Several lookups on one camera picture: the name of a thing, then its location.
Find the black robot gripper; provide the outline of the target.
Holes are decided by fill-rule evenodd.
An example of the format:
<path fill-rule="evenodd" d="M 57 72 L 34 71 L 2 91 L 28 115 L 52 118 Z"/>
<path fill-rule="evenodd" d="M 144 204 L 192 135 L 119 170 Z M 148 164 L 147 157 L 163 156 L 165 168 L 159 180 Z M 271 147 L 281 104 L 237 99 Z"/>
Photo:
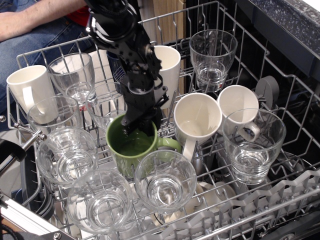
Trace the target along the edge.
<path fill-rule="evenodd" d="M 120 81 L 120 86 L 127 105 L 126 114 L 121 120 L 123 133 L 129 136 L 139 129 L 148 137 L 154 136 L 161 125 L 161 106 L 168 101 L 168 88 L 163 85 L 163 78 L 159 78 L 159 85 L 152 85 L 150 89 L 143 91 L 133 87 L 126 75 Z"/>

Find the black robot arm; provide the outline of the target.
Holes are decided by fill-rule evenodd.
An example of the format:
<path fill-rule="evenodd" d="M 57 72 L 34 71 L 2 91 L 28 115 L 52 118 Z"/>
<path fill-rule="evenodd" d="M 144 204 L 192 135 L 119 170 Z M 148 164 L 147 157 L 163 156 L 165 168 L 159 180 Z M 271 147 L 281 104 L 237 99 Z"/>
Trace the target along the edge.
<path fill-rule="evenodd" d="M 169 99 L 160 76 L 161 60 L 126 0 L 88 0 L 88 34 L 101 49 L 117 56 L 125 76 L 120 81 L 127 111 L 121 120 L 125 134 L 139 129 L 147 136 L 160 127 L 161 106 Z"/>

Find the person forearm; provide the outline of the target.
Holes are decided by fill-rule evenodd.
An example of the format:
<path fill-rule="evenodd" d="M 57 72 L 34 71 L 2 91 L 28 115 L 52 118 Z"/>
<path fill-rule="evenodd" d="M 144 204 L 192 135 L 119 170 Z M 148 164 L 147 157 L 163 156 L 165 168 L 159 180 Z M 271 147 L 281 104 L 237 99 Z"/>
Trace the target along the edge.
<path fill-rule="evenodd" d="M 84 0 L 41 0 L 18 12 L 0 14 L 0 40 L 6 41 L 31 32 L 85 7 Z"/>

